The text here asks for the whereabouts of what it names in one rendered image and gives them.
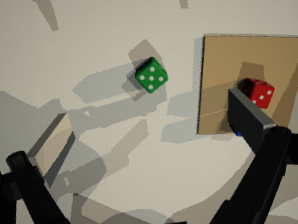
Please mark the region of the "tan flat mat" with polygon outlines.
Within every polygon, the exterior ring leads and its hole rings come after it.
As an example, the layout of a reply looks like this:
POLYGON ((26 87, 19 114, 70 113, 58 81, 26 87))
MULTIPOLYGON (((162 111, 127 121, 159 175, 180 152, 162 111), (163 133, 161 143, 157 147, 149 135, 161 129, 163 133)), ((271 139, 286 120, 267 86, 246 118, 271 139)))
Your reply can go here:
POLYGON ((198 135, 234 133, 228 89, 242 91, 246 78, 275 88, 268 108, 260 109, 288 128, 298 89, 298 38, 204 36, 198 135))

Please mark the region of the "green die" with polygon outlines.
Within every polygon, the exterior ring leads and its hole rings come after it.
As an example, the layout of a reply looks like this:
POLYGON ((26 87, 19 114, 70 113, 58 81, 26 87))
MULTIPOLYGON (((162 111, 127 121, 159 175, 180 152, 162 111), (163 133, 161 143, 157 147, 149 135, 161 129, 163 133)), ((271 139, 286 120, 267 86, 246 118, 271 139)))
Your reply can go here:
POLYGON ((148 93, 154 92, 168 81, 167 72, 154 57, 150 57, 136 69, 135 78, 148 93))

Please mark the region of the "blue die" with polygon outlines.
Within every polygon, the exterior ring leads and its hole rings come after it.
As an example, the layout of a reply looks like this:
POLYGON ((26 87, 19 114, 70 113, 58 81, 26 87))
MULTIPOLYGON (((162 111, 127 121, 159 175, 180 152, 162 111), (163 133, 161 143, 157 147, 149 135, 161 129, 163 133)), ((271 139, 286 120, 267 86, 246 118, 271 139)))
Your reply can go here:
POLYGON ((241 134, 239 133, 239 131, 237 130, 237 128, 234 126, 234 124, 232 122, 230 122, 230 125, 231 129, 233 130, 233 132, 235 133, 236 136, 241 136, 241 134))

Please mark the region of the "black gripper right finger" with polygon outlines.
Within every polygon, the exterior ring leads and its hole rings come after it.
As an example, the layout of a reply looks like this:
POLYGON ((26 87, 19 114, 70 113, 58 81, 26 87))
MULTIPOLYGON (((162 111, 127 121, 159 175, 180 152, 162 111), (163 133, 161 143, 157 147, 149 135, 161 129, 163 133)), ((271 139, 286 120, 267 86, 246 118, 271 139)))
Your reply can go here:
POLYGON ((298 165, 298 133, 277 126, 238 88, 228 89, 228 117, 255 157, 209 224, 264 224, 286 165, 298 165))

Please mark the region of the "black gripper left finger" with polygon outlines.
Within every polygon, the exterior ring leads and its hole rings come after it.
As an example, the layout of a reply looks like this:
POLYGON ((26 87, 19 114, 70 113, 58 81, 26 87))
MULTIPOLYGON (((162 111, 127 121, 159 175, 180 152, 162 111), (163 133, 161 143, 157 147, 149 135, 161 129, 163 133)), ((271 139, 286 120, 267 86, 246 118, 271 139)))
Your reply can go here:
POLYGON ((51 188, 75 139, 68 114, 61 113, 27 155, 17 151, 6 158, 11 172, 3 175, 0 172, 0 224, 16 224, 16 203, 20 199, 24 200, 34 224, 71 224, 47 189, 51 188))

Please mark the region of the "red die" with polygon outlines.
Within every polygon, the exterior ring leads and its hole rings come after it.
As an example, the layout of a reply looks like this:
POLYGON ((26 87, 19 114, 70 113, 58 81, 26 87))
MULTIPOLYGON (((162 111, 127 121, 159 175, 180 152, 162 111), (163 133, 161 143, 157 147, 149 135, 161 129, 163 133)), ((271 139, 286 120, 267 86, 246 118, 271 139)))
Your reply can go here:
POLYGON ((275 88, 265 81, 246 78, 242 93, 244 93, 259 108, 266 109, 269 106, 275 88))

